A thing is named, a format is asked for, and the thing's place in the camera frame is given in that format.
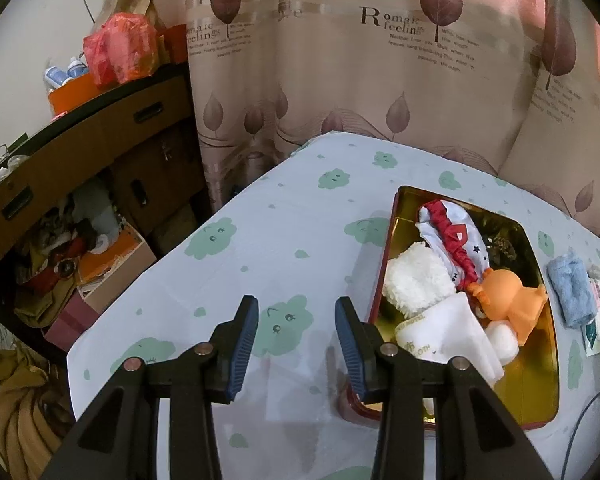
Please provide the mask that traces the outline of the blue fluffy cloth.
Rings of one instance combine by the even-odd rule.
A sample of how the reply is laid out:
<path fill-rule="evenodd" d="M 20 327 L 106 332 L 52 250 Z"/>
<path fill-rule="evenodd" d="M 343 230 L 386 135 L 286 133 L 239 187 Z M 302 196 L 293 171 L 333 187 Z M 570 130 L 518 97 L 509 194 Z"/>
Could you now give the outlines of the blue fluffy cloth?
<path fill-rule="evenodd" d="M 593 321 L 597 307 L 583 260 L 570 249 L 550 261 L 547 272 L 565 324 L 580 328 Z"/>

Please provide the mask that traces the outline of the brown fabric heap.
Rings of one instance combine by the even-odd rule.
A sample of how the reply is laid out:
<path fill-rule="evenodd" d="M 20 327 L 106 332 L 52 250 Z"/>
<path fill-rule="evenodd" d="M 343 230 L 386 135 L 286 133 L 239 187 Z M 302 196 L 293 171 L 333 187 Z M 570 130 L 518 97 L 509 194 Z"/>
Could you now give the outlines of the brown fabric heap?
<path fill-rule="evenodd" d="M 0 349 L 0 465 L 37 479 L 74 418 L 65 371 L 23 344 Z"/>

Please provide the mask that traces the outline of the small white cotton ball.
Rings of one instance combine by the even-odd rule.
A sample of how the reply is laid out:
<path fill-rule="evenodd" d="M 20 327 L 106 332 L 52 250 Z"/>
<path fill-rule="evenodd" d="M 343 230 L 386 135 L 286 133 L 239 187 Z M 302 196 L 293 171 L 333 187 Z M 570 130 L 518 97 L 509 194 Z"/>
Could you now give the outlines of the small white cotton ball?
<path fill-rule="evenodd" d="M 506 366 L 518 356 L 517 333 L 507 320 L 492 321 L 486 326 L 486 336 L 501 363 Z"/>

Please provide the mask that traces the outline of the folded white towel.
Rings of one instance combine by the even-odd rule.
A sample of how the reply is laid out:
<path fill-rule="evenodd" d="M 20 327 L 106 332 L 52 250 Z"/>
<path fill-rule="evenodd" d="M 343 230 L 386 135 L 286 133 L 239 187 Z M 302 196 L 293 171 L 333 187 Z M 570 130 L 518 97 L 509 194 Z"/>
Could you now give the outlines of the folded white towel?
<path fill-rule="evenodd" d="M 464 292 L 400 323 L 394 336 L 398 346 L 417 359 L 444 364 L 454 356 L 468 359 L 491 387 L 504 377 L 500 359 Z"/>

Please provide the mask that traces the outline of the orange plastic duck toy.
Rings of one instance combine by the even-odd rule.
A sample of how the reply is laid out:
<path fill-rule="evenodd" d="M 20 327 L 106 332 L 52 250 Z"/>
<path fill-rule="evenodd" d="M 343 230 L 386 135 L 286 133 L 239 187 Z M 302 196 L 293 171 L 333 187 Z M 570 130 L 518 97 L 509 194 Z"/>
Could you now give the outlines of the orange plastic duck toy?
<path fill-rule="evenodd" d="M 466 290 L 490 321 L 509 322 L 519 347 L 526 344 L 548 300 L 543 284 L 524 286 L 516 273 L 506 269 L 487 268 L 482 282 L 468 284 Z"/>

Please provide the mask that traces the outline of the fluffy white plush ball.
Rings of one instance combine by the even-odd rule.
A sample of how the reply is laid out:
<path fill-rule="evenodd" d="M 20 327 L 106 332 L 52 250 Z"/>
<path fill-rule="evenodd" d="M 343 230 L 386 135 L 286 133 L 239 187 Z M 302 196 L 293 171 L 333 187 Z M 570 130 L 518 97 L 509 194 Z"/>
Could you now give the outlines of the fluffy white plush ball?
<path fill-rule="evenodd" d="M 456 287 L 442 259 L 417 242 L 387 262 L 381 293 L 404 318 L 414 318 L 453 296 Z"/>

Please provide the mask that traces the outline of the cardboard box with clutter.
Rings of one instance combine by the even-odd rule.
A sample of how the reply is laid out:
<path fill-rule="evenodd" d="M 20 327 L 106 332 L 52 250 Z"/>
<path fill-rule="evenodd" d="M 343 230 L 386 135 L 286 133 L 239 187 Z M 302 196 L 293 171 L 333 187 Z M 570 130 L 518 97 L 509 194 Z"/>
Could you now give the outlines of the cardboard box with clutter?
<path fill-rule="evenodd" d="M 17 256 L 15 315 L 65 351 L 156 261 L 94 182 L 47 211 Z"/>

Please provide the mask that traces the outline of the white red star cloth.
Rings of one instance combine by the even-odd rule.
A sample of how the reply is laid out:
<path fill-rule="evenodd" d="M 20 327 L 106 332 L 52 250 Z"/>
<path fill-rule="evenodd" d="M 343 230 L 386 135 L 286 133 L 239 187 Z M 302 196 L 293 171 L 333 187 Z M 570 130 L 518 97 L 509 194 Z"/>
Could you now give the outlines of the white red star cloth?
<path fill-rule="evenodd" d="M 448 200 L 430 200 L 419 208 L 415 226 L 458 290 L 482 281 L 490 266 L 489 255 L 466 209 Z"/>

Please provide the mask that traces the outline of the white cloud pattern tablecloth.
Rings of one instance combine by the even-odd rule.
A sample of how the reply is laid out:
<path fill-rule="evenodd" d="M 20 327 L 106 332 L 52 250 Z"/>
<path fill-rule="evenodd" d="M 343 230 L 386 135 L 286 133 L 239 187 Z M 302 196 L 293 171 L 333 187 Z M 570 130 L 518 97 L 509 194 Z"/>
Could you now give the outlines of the white cloud pattern tablecloth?
<path fill-rule="evenodd" d="M 213 410 L 227 479 L 366 479 L 377 432 L 337 408 L 346 367 L 335 302 L 366 316 L 402 185 L 472 203 L 519 222 L 536 260 L 573 250 L 600 264 L 600 239 L 532 194 L 427 152 L 367 136 L 329 133 L 296 151 L 230 200 L 198 235 L 146 270 L 72 346 L 73 411 L 81 414 L 122 359 L 178 356 L 230 320 L 243 296 L 290 325 L 280 348 L 256 344 L 242 392 Z"/>

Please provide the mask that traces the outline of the dark wooden cabinet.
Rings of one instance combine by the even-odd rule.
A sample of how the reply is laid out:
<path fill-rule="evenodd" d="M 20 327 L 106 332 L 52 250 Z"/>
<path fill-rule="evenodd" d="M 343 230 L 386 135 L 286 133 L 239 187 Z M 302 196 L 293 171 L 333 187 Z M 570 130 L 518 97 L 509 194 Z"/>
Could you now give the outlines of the dark wooden cabinet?
<path fill-rule="evenodd" d="M 58 200 L 123 154 L 193 117 L 186 64 L 107 91 L 51 122 L 15 150 L 0 180 L 0 261 Z"/>

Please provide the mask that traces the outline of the orange box on cabinet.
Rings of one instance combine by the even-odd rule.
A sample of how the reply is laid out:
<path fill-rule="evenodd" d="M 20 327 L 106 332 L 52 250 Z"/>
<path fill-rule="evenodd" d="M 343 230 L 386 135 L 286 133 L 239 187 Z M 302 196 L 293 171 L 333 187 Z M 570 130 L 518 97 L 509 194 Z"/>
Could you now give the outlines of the orange box on cabinet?
<path fill-rule="evenodd" d="M 51 91 L 48 96 L 50 108 L 55 116 L 60 116 L 75 110 L 102 93 L 91 73 L 70 79 L 59 89 Z"/>

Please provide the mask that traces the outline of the beige leaf print curtain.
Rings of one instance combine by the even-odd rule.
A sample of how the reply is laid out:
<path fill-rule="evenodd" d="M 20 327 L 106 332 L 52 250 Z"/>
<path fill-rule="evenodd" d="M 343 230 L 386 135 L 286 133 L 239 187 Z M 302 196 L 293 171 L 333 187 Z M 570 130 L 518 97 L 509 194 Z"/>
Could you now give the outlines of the beige leaf print curtain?
<path fill-rule="evenodd" d="M 329 131 L 462 162 L 600 237 L 600 24 L 583 0 L 105 0 L 184 25 L 213 206 Z"/>

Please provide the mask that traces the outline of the red plastic bag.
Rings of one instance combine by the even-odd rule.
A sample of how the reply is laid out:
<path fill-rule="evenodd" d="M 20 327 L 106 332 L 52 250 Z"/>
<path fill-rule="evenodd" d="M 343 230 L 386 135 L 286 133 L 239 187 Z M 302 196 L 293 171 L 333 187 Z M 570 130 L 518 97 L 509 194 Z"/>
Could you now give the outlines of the red plastic bag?
<path fill-rule="evenodd" d="M 148 77 L 160 65 L 157 29 L 142 14 L 114 14 L 83 39 L 83 53 L 99 89 Z"/>

